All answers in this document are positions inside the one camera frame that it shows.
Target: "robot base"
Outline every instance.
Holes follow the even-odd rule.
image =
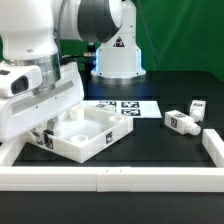
[[[101,75],[92,74],[91,78],[94,82],[101,82],[109,85],[131,85],[145,81],[146,74],[144,73],[142,75],[138,75],[133,78],[106,78]]]

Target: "printed marker sheet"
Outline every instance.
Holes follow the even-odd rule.
[[[157,101],[84,100],[82,104],[136,118],[162,118]]]

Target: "warning label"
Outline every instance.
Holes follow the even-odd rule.
[[[114,44],[114,47],[125,47],[124,46],[124,42],[123,40],[121,39],[121,37],[119,36]]]

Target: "black cable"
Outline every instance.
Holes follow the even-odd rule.
[[[62,54],[61,54],[61,23],[62,23],[62,18],[63,18],[63,14],[64,14],[64,9],[65,9],[65,5],[67,3],[67,0],[63,0],[62,4],[61,4],[61,8],[60,8],[60,12],[59,12],[59,17],[58,17],[58,25],[57,25],[57,36],[56,36],[56,44],[58,46],[58,54],[59,54],[59,60],[61,60],[62,58]]]
[[[78,60],[78,58],[83,58],[84,57],[77,57],[77,55],[72,55],[72,56],[64,56],[62,57],[62,59],[60,60],[60,65],[66,65],[70,62],[76,62],[77,64],[93,64],[94,60],[93,59],[84,59],[82,61]]]
[[[78,54],[78,55],[65,55],[62,57],[62,59],[64,58],[84,58],[83,54]]]
[[[147,39],[148,39],[150,47],[152,49],[152,52],[153,52],[153,55],[154,55],[154,58],[155,58],[155,61],[156,61],[157,69],[158,69],[158,71],[160,71],[160,65],[159,65],[159,60],[158,60],[158,56],[157,56],[157,53],[156,53],[156,48],[153,44],[152,36],[150,34],[148,24],[147,24],[145,16],[144,16],[142,3],[141,3],[140,0],[138,0],[138,5],[139,5],[139,11],[140,11],[140,15],[141,15],[141,18],[142,18],[142,22],[143,22],[143,25],[145,27],[145,31],[146,31],[146,34],[147,34]]]

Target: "small white block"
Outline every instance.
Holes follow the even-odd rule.
[[[194,118],[194,122],[203,121],[205,115],[206,101],[193,100],[190,107],[190,116]]]
[[[224,167],[224,142],[214,129],[203,131],[202,144],[217,167]]]
[[[165,125],[180,134],[198,135],[201,128],[194,123],[194,118],[187,116],[177,110],[166,112]]]
[[[84,108],[78,105],[69,110],[70,119],[73,121],[81,121],[84,119]]]

